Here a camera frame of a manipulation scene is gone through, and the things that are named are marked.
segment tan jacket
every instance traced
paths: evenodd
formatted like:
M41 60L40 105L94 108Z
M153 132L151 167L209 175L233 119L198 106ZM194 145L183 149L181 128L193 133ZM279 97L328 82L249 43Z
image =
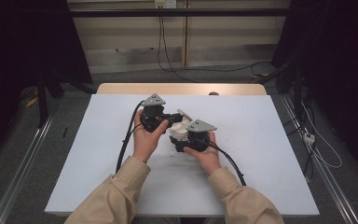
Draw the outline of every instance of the tan jacket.
M131 223L149 172L145 163L128 157L117 174L106 178L65 223ZM227 168L215 171L208 180L226 206L227 224L283 223L272 202L257 190L241 186Z

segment person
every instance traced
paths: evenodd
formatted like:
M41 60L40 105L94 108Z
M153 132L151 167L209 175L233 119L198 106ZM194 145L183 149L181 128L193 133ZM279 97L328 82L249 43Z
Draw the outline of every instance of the person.
M168 127L164 120L149 133L141 124L139 110L134 118L134 149L116 175L108 176L66 219L65 223L131 223L136 214L141 187L150 172L147 161L158 146L158 140ZM209 132L215 143L215 135ZM282 216L263 194L240 185L234 174L221 166L218 151L208 147L198 152L185 147L209 176L208 181L224 204L225 221L233 223L283 223Z

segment person's left hand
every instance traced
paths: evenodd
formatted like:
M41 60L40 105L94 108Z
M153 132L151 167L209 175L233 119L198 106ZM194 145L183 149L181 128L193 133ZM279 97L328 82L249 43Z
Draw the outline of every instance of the person's left hand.
M150 133L145 130L144 125L141 123L141 115L143 112L142 109L138 110L133 121L134 127L136 128L133 131L134 148L132 156L147 163L158 145L159 138L167 130L168 121L163 120L156 130Z

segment long-sleeved shirt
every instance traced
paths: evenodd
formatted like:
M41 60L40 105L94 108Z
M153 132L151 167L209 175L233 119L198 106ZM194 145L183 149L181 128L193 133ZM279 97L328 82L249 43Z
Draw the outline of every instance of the long-sleeved shirt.
M117 174L108 176L65 223L131 223L141 187L149 173L149 166L128 157ZM257 190L241 186L227 168L213 172L208 180L225 205L227 224L283 223L272 202Z

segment dark floor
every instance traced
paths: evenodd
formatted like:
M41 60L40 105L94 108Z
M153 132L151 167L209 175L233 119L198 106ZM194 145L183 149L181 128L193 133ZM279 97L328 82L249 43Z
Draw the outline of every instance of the dark floor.
M265 64L256 66L254 70L255 73L268 73L273 68ZM248 69L232 73L185 71L181 72L180 75L199 82L210 83L246 83L250 81L251 77ZM92 87L94 88L103 82L185 82L173 73L160 70L96 75L93 78L95 84ZM60 174L67 153L75 139L90 96L65 84L63 87L65 95L62 99L49 98L48 100L50 105L59 104L58 112L54 116L42 147L34 160L31 171L26 176L6 223L63 223L65 221L65 217L56 217L45 214L43 211L48 202L49 195L55 186L55 180ZM291 118L282 104L281 96L274 87L274 82L270 81L265 87L277 108L282 123L290 120ZM5 193L10 180L16 174L21 160L36 133L39 121L38 107L37 105L26 107L26 103L27 101L24 100L19 105L19 110L13 119L13 123L0 145L0 199ZM313 102L312 106L316 115L317 129L337 150L343 161L342 167L331 169L331 171L358 216L358 162L346 148L345 142L334 135L332 131L333 127L325 117L324 112L318 107L317 102ZM285 126L285 130L288 133L294 128L292 123ZM304 167L308 153L304 148L303 142L297 133L290 134L288 138L300 166ZM332 153L331 149L319 137L317 137L317 143L317 147L320 149L325 160L337 164L336 155ZM310 168L306 174L311 176ZM309 186L321 214L317 217L286 217L285 222L346 223L316 168L314 168ZM200 223L201 219L185 218L183 221L185 223Z

